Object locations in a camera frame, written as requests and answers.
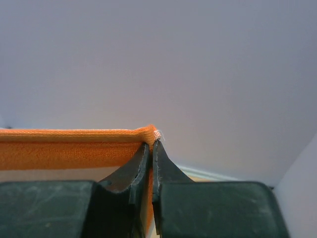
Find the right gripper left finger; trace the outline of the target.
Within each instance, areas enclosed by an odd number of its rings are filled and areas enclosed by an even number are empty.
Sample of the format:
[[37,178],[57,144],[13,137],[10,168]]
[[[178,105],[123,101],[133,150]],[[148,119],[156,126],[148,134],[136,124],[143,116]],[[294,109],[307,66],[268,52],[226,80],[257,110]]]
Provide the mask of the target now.
[[150,149],[143,143],[132,158],[93,187],[86,238],[146,236]]

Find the orange Doraemon towel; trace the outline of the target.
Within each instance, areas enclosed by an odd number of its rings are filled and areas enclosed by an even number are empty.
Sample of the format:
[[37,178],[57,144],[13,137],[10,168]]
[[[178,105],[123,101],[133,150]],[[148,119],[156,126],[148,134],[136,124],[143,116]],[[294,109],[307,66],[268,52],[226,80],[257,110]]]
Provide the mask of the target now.
[[93,187],[150,149],[146,235],[153,218],[152,151],[160,132],[134,130],[2,129],[0,235],[3,238],[84,238]]

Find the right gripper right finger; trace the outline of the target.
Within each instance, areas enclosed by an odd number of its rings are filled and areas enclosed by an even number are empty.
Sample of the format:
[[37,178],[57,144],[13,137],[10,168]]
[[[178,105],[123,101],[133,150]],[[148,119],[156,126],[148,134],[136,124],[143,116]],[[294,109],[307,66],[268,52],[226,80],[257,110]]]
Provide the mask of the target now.
[[194,181],[168,157],[163,144],[153,149],[153,209],[161,238],[197,238],[197,198],[191,193]]

